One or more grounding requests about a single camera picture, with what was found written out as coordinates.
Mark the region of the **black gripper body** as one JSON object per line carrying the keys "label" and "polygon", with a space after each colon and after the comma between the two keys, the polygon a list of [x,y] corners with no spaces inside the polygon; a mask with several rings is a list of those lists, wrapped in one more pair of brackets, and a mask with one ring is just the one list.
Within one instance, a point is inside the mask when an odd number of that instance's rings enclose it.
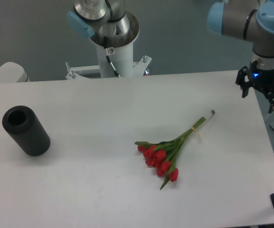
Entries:
{"label": "black gripper body", "polygon": [[259,69],[257,60],[250,64],[248,79],[252,87],[263,94],[274,94],[274,69]]}

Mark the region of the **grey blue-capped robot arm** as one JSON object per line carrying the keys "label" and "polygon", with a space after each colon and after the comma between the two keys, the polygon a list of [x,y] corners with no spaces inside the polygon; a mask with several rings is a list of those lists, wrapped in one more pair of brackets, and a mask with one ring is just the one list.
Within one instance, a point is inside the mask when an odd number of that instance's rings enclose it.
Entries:
{"label": "grey blue-capped robot arm", "polygon": [[[76,0],[66,15],[73,31],[96,46],[102,78],[145,75],[151,58],[133,62],[133,43],[140,32],[136,17],[123,0]],[[241,68],[236,84],[242,97],[249,88],[268,100],[274,111],[274,0],[228,0],[214,3],[207,16],[209,30],[253,45],[250,65]]]}

